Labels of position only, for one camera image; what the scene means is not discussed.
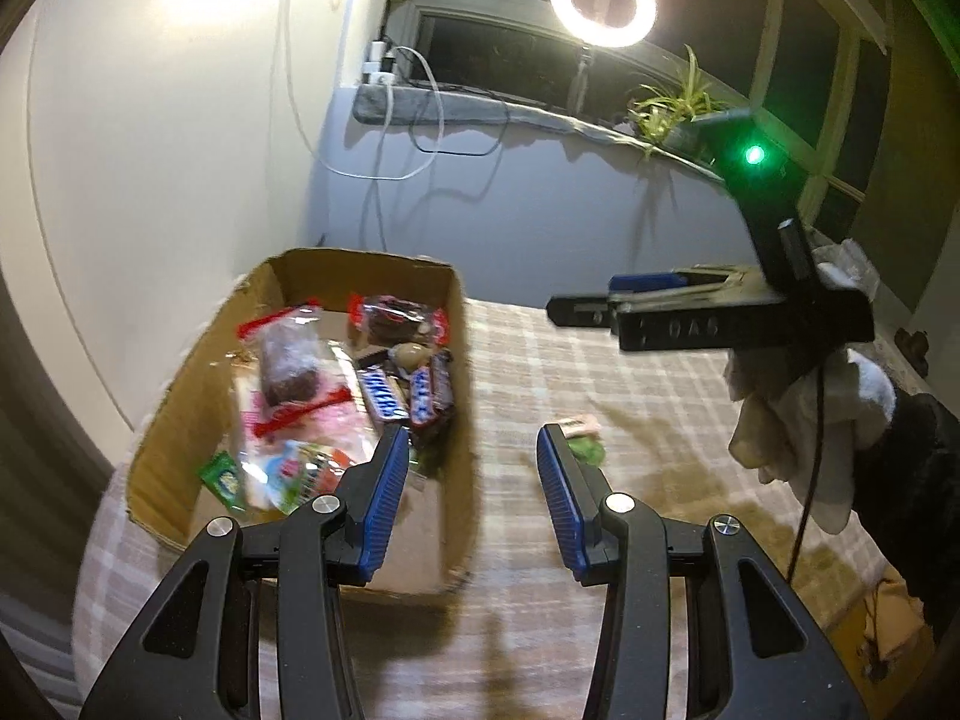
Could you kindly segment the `white gloved hand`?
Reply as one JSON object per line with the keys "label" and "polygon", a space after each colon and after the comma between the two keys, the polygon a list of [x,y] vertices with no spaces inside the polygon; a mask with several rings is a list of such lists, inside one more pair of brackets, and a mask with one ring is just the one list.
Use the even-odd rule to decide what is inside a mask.
{"label": "white gloved hand", "polygon": [[809,372],[786,349],[732,351],[724,380],[740,406],[729,442],[734,460],[760,483],[788,484],[822,532],[850,522],[854,454],[870,449],[892,424],[895,385],[877,362],[851,346]]}

